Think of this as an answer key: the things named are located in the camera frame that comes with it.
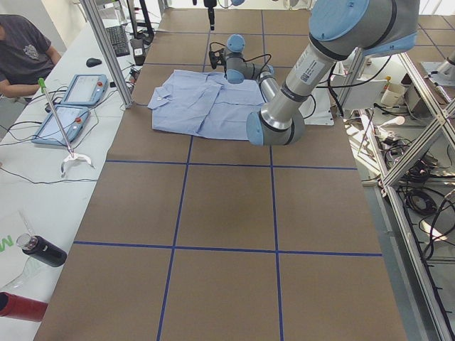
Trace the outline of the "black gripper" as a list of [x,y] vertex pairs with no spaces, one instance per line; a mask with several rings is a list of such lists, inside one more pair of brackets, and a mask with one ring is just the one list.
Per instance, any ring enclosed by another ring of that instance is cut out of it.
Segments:
[[210,25],[210,30],[215,30],[215,7],[217,6],[216,0],[203,0],[204,7],[207,8],[208,20]]

